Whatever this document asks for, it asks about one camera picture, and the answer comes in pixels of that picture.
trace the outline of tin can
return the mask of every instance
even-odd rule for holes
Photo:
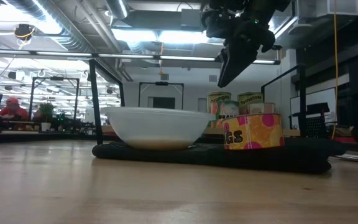
[[[247,106],[248,114],[277,113],[275,103],[251,103]]]
[[[264,149],[284,145],[279,114],[250,114],[223,120],[224,148]]]
[[[237,101],[217,101],[211,103],[211,112],[216,119],[210,122],[211,128],[222,128],[222,121],[239,115],[239,102]]]
[[[251,103],[263,103],[264,102],[264,94],[263,93],[241,93],[237,97],[238,102],[240,103],[239,109],[240,114],[248,114],[247,106]]]
[[[212,103],[219,102],[219,101],[228,101],[228,100],[231,100],[231,93],[228,92],[208,93],[206,97],[206,112],[216,114],[217,111],[211,110]]]

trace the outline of red hat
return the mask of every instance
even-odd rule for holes
[[[13,104],[16,104],[16,105],[19,105],[19,100],[14,98],[14,97],[9,97],[7,100],[6,100],[6,103],[13,103]]]

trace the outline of white bowl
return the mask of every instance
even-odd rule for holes
[[[203,133],[213,114],[159,108],[102,108],[113,130],[138,149],[186,149]]]

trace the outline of table surface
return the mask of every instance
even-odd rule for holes
[[[356,162],[303,175],[101,160],[94,144],[0,144],[0,223],[358,223]]]

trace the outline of black mat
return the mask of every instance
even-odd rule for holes
[[[219,144],[197,144],[182,151],[148,151],[113,142],[95,146],[92,153],[100,159],[322,174],[331,168],[329,156],[343,155],[346,151],[342,143],[328,139],[288,138],[285,144],[285,147],[244,151],[228,151]]]

